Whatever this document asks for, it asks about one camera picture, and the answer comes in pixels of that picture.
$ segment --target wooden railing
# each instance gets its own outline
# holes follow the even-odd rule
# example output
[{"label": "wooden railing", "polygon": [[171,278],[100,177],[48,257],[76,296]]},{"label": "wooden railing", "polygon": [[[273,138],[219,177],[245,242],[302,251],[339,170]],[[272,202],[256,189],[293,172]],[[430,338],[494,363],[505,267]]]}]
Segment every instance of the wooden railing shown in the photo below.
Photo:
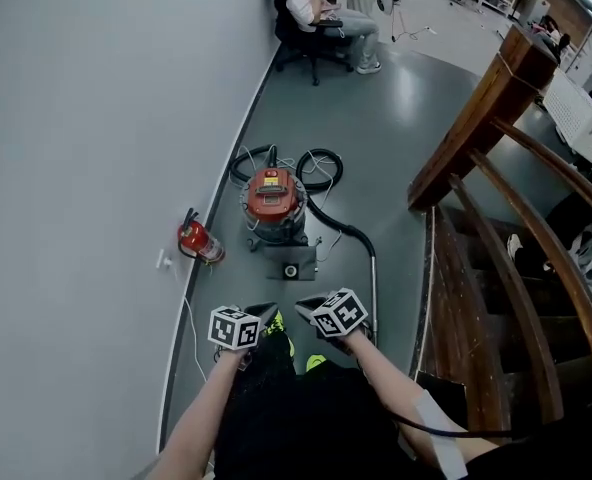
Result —
[{"label": "wooden railing", "polygon": [[[512,124],[547,86],[555,68],[553,57],[543,45],[536,44],[524,31],[513,27],[473,96],[408,191],[410,208],[435,208],[435,251],[438,255],[435,265],[439,282],[444,288],[442,296],[452,294],[454,297],[451,300],[457,301],[456,309],[452,307],[449,310],[454,332],[457,335],[460,333],[456,341],[475,346],[476,352],[468,358],[470,365],[467,372],[475,375],[476,379],[463,380],[464,383],[467,380],[477,382],[479,388],[480,383],[483,384],[479,389],[481,394],[475,400],[468,399],[468,406],[476,406],[478,411],[478,416],[470,415],[472,427],[507,428],[508,401],[506,390],[500,385],[502,375],[498,351],[490,346],[491,326],[486,325],[489,315],[484,311],[466,254],[459,250],[462,246],[455,240],[453,225],[437,206],[452,190],[476,227],[513,307],[529,354],[541,419],[546,423],[563,416],[560,368],[554,364],[534,304],[503,242],[461,181],[472,169],[478,168],[485,174],[540,244],[574,304],[592,354],[592,293],[583,276],[544,218],[486,157],[507,135],[538,157],[592,207],[592,184],[558,155]],[[441,304],[441,300],[439,290],[437,303]],[[458,343],[452,346],[456,347],[455,354],[467,354],[462,346],[459,349]]]}]

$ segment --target wooden staircase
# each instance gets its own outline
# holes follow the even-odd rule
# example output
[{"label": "wooden staircase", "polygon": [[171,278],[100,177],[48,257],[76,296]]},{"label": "wooden staircase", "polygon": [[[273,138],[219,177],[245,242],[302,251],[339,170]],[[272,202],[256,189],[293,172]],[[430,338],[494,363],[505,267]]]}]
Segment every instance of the wooden staircase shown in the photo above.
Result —
[{"label": "wooden staircase", "polygon": [[[408,191],[431,237],[418,368],[465,386],[470,430],[530,431],[592,402],[592,294],[547,222],[486,157],[507,135],[592,207],[592,185],[511,124],[555,67],[546,48],[513,27]],[[474,168],[524,226],[484,215],[462,182]],[[450,191],[462,210],[440,204]],[[505,245],[514,233],[540,247],[554,272],[521,276]]]}]

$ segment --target neon yellow shoe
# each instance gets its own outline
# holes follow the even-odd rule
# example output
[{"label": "neon yellow shoe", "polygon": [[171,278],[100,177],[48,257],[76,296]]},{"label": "neon yellow shoe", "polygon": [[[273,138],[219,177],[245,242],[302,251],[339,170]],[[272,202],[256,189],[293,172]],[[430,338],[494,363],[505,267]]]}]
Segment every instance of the neon yellow shoe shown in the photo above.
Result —
[{"label": "neon yellow shoe", "polygon": [[[276,313],[272,323],[267,326],[267,329],[265,329],[265,334],[267,336],[275,332],[285,332],[285,322],[283,321],[283,315],[281,315],[280,311]],[[294,357],[296,349],[289,336],[287,336],[287,339],[289,340],[289,357]]]},{"label": "neon yellow shoe", "polygon": [[305,372],[308,372],[309,370],[316,368],[318,365],[323,364],[325,361],[327,361],[327,358],[325,356],[309,356],[309,359],[307,360],[307,366],[305,367]]}]

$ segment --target vacuum hose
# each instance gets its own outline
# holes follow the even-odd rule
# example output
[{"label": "vacuum hose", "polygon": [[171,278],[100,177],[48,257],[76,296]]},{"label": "vacuum hose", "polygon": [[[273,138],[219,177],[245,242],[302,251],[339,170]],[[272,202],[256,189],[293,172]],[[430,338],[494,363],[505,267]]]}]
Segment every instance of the vacuum hose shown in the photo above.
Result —
[{"label": "vacuum hose", "polygon": [[[259,148],[255,148],[249,151],[249,156],[255,156],[262,153],[267,153],[269,155],[270,162],[274,162],[274,166],[276,165],[276,146],[274,145],[267,145],[261,146]],[[303,180],[303,170],[305,168],[305,164],[312,159],[312,157],[318,156],[326,156],[329,158],[334,165],[336,166],[336,173],[332,176],[331,179],[322,181],[319,183],[305,183]],[[248,154],[243,154],[235,158],[231,161],[229,166],[230,173],[235,178],[243,182],[249,181],[250,177],[246,174],[243,174],[239,166],[240,164],[247,158],[249,158]],[[317,194],[320,192],[324,192],[329,189],[330,186],[336,186],[340,181],[341,177],[343,176],[343,161],[341,158],[334,153],[333,151],[329,151],[328,149],[310,149],[307,153],[305,153],[301,159],[296,164],[296,177],[303,182],[305,186],[305,190],[307,190],[307,194],[311,196],[312,194]],[[333,219],[329,215],[323,212],[316,203],[314,203],[311,197],[307,198],[307,207],[309,210],[314,214],[314,216],[326,226],[335,229],[336,231],[340,231],[345,235],[352,236],[356,238],[360,243],[363,244],[365,249],[367,249],[367,253],[369,254],[370,258],[370,277],[371,277],[371,298],[372,298],[372,330],[374,333],[374,345],[378,346],[378,291],[377,291],[377,275],[376,275],[376,249],[374,249],[374,244],[372,244],[371,240],[367,237],[365,233],[363,233],[358,228],[354,226],[343,224],[342,222]]]}]

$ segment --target red fire extinguisher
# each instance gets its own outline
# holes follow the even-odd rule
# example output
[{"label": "red fire extinguisher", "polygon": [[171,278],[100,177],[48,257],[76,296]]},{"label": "red fire extinguisher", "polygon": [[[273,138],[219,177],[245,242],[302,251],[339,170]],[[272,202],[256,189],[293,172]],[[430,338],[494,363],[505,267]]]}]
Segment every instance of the red fire extinguisher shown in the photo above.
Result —
[{"label": "red fire extinguisher", "polygon": [[[205,227],[196,221],[198,212],[190,208],[185,222],[178,228],[178,250],[188,258],[199,258],[205,263],[217,263],[225,257],[225,249]],[[196,253],[193,256],[187,249]]]}]

